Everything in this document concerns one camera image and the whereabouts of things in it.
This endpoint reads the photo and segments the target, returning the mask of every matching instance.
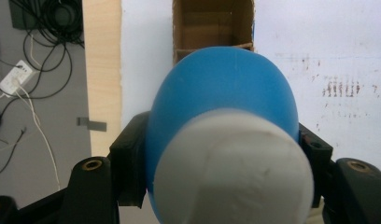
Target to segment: black cable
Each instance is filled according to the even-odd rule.
[[[27,57],[27,53],[26,53],[26,50],[25,50],[25,43],[26,43],[26,40],[27,40],[27,37],[28,37],[28,36],[29,36],[29,35],[27,35],[27,36],[24,38],[24,41],[23,41],[23,51],[24,51],[24,56],[25,56],[27,62],[28,62],[31,66],[33,66],[33,67],[35,68],[35,66],[30,62],[29,58]],[[58,68],[58,67],[62,64],[62,62],[63,62],[63,60],[64,60],[64,56],[65,56],[65,54],[68,56],[68,59],[69,59],[69,62],[70,62],[70,66],[69,66],[69,75],[68,75],[68,77],[67,77],[67,80],[66,80],[65,83],[62,85],[62,87],[59,88],[57,91],[55,91],[55,92],[53,92],[53,93],[50,93],[50,94],[48,94],[48,95],[45,95],[45,96],[36,96],[36,97],[32,96],[31,99],[46,99],[46,98],[49,98],[49,97],[51,97],[51,96],[54,96],[55,94],[57,94],[57,93],[59,93],[60,91],[62,91],[62,90],[66,87],[66,85],[68,84],[68,82],[69,82],[69,80],[70,80],[70,78],[71,78],[71,76],[72,76],[73,63],[72,63],[71,55],[70,55],[70,53],[69,53],[69,51],[68,51],[68,49],[67,49],[65,43],[63,43],[62,45],[63,45],[63,54],[62,54],[62,57],[61,57],[60,61],[59,61],[57,64],[55,64],[53,67],[51,67],[51,68],[49,68],[49,69],[44,69],[45,64],[46,64],[46,62],[48,61],[49,57],[52,55],[52,53],[54,52],[54,50],[56,50],[56,48],[58,47],[58,46],[55,46],[55,47],[53,47],[53,48],[51,49],[51,51],[49,52],[48,56],[45,58],[44,62],[43,62],[42,65],[41,65],[41,68],[37,69],[37,70],[40,71],[40,73],[38,74],[38,78],[37,78],[37,81],[36,81],[35,85],[33,86],[33,88],[31,88],[30,91],[28,91],[28,93],[31,94],[31,93],[37,88],[37,86],[38,86],[38,84],[39,84],[39,81],[40,81],[40,79],[41,79],[41,76],[42,76],[42,73],[43,73],[43,72],[50,72],[50,71],[52,71],[52,70]],[[15,98],[18,97],[17,95],[9,94],[9,93],[5,92],[5,91],[2,90],[1,88],[0,88],[0,91],[3,92],[4,94],[10,95],[10,96],[15,97]],[[25,94],[22,94],[21,97],[22,97],[22,98],[28,98]]]
[[[7,169],[7,166],[9,165],[10,161],[12,160],[13,154],[16,150],[16,146],[20,142],[24,133],[25,133],[25,130],[21,130],[21,134],[20,134],[18,140],[16,141],[15,145],[13,146],[12,151],[10,152],[9,158],[7,159],[7,162],[5,163],[4,167],[2,167],[2,169],[0,170],[0,174],[2,174],[2,172],[5,171],[5,169]]]
[[[20,98],[19,98],[19,97],[17,97],[17,98],[13,98],[11,101],[9,101],[9,103],[7,103],[7,105],[5,105],[4,109],[3,109],[2,112],[1,112],[1,119],[2,119],[2,117],[4,116],[5,112],[7,112],[7,109],[9,108],[9,106],[10,106],[13,102],[15,102],[15,101],[17,101],[17,100],[20,100]]]
[[[32,1],[26,0],[10,1],[33,17],[36,21],[33,28],[37,29],[52,45],[73,43],[84,48],[84,41],[81,40],[83,15],[80,0],[46,0],[42,5],[40,1],[34,1],[33,4]],[[59,10],[66,12],[66,23],[58,21],[57,12]],[[28,27],[24,14],[22,14],[24,27]]]
[[[40,100],[40,99],[47,99],[47,98],[50,98],[50,97],[52,97],[52,96],[54,96],[54,95],[60,93],[60,92],[61,92],[61,91],[68,85],[68,83],[69,83],[69,81],[70,81],[70,79],[71,79],[71,77],[72,77],[72,74],[73,74],[73,67],[74,67],[74,66],[73,66],[72,57],[71,57],[71,54],[70,54],[69,51],[68,51],[68,48],[66,47],[66,45],[63,45],[63,47],[64,47],[64,52],[65,52],[65,54],[67,55],[67,57],[68,57],[68,61],[69,61],[69,72],[68,72],[67,79],[65,80],[65,83],[64,83],[64,84],[62,85],[62,87],[60,87],[57,91],[54,91],[54,92],[52,92],[52,93],[49,93],[49,94],[47,94],[47,95],[42,95],[42,96],[31,96],[30,99]],[[35,89],[36,89],[36,87],[38,86],[38,84],[39,84],[39,82],[40,82],[40,79],[41,79],[41,77],[42,77],[41,74],[42,74],[42,72],[38,74],[38,78],[37,78],[37,80],[36,80],[35,85],[33,86],[33,88],[31,88],[30,91],[28,91],[29,94],[31,94],[32,92],[35,91]],[[11,105],[14,101],[16,101],[16,100],[19,99],[17,95],[13,95],[13,97],[15,97],[15,98],[14,98],[13,100],[11,100],[11,101],[7,104],[7,106],[5,106],[5,108],[4,108],[3,112],[2,112],[2,114],[7,110],[7,108],[8,108],[9,105]],[[29,97],[26,96],[25,94],[22,94],[21,97],[24,98],[24,99],[28,99],[28,98],[29,98]]]
[[[38,68],[36,65],[34,65],[34,63],[31,62],[31,60],[29,59],[29,56],[27,55],[27,51],[25,49],[28,37],[31,37],[31,36],[30,35],[26,35],[24,40],[23,40],[23,42],[22,42],[22,50],[23,50],[23,53],[24,53],[25,60],[28,62],[28,64],[30,64],[35,70],[40,71],[40,72],[51,72],[51,71],[53,71],[54,69],[56,69],[57,67],[60,66],[60,64],[63,62],[63,59],[64,59],[64,55],[65,55],[65,51],[64,50],[63,50],[63,54],[62,54],[61,59],[54,66],[52,66],[49,69],[45,69],[44,68],[45,62],[48,60],[48,58],[53,53],[53,51],[57,49],[58,45],[52,47],[51,51],[49,52],[48,56],[46,57],[46,59],[44,60],[44,62],[42,63],[42,66],[40,68]]]
[[[16,64],[12,64],[12,63],[6,63],[6,62],[2,61],[2,59],[0,59],[0,62],[6,64],[8,66],[11,66],[11,67],[21,68],[21,65],[16,65]]]

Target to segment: white cylinder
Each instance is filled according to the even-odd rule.
[[[313,200],[309,162],[270,121],[220,109],[189,121],[157,166],[164,224],[304,223]]]

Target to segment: white wall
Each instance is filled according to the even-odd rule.
[[[381,169],[381,0],[256,0],[256,51],[294,92],[300,122]],[[122,126],[150,110],[172,67],[171,0],[122,0]],[[124,210],[126,223],[155,223]]]

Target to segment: white power adapter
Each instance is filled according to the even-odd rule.
[[[20,86],[25,85],[35,74],[33,69],[23,60],[13,67],[7,76],[0,82],[0,89],[7,97],[14,95]]]

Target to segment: blue balloon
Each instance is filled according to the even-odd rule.
[[[218,108],[255,114],[299,141],[295,100],[289,83],[273,63],[244,49],[200,49],[168,74],[150,112],[146,172],[153,207],[153,180],[164,149],[190,119]]]

